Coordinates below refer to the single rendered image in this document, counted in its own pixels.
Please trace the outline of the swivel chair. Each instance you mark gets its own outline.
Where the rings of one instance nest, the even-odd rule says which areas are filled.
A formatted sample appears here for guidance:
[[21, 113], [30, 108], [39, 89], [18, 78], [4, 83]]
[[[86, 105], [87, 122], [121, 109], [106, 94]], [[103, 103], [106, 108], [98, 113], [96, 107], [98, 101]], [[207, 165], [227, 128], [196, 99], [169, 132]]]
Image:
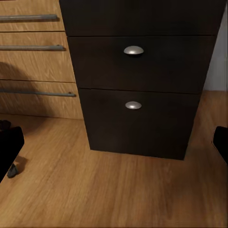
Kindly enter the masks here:
[[[0, 121], [0, 131], [9, 129], [11, 126], [10, 121]], [[14, 163], [11, 164], [8, 172], [6, 173], [7, 177], [10, 179], [14, 174], [18, 174], [18, 169]]]

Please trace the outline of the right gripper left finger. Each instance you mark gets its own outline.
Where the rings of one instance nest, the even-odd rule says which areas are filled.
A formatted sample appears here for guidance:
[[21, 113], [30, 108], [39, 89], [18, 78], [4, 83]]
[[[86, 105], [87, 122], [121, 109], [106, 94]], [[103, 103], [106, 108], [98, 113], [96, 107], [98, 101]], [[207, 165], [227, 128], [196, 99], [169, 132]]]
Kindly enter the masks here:
[[24, 145], [21, 127], [0, 131], [0, 183]]

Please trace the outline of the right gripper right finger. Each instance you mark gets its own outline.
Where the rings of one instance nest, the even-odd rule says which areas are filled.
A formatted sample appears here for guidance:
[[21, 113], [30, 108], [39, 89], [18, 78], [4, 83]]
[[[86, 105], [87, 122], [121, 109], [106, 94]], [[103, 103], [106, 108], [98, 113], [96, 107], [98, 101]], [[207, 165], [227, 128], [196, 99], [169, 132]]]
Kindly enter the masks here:
[[213, 144], [228, 165], [228, 128], [222, 126], [216, 128]]

